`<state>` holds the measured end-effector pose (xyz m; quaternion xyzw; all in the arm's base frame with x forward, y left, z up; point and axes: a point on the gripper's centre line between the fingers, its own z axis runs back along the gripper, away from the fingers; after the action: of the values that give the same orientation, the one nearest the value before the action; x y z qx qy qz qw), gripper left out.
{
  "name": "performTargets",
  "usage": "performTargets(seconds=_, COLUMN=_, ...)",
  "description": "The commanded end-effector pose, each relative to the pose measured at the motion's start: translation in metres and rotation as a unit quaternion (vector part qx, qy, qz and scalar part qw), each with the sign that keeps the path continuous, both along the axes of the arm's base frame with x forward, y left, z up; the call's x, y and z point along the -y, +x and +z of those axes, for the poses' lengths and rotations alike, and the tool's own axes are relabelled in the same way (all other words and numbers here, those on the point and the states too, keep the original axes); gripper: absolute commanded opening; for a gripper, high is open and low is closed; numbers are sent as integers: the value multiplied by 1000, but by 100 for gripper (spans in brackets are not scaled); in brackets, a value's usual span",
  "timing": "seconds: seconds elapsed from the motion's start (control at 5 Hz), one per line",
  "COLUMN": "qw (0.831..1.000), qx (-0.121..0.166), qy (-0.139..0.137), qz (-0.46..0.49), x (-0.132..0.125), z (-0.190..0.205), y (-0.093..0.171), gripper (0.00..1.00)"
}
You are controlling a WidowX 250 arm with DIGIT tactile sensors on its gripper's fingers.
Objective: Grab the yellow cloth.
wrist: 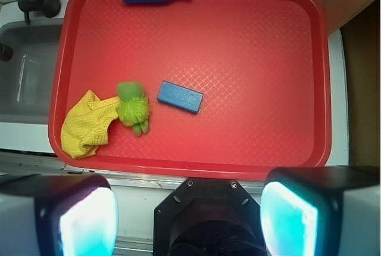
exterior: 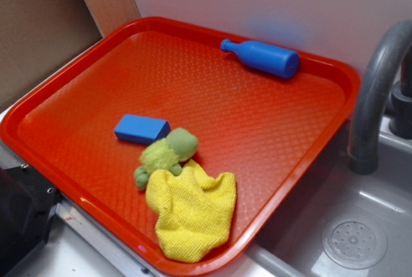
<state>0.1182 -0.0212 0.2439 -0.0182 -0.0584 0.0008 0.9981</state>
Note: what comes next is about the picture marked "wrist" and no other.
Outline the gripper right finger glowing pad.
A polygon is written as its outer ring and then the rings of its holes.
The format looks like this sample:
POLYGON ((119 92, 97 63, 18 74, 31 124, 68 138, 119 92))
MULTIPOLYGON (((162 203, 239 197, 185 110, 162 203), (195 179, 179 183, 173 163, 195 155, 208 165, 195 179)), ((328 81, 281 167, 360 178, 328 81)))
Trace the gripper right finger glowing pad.
POLYGON ((380 169, 276 168, 260 219, 271 255, 380 255, 380 169))

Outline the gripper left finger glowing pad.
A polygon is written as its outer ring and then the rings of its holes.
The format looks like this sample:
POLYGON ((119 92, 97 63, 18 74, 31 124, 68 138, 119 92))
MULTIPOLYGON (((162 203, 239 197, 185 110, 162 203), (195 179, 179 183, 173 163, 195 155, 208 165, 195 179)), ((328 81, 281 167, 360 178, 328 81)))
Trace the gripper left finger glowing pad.
POLYGON ((1 176, 1 255, 113 255, 117 230, 100 174, 1 176))

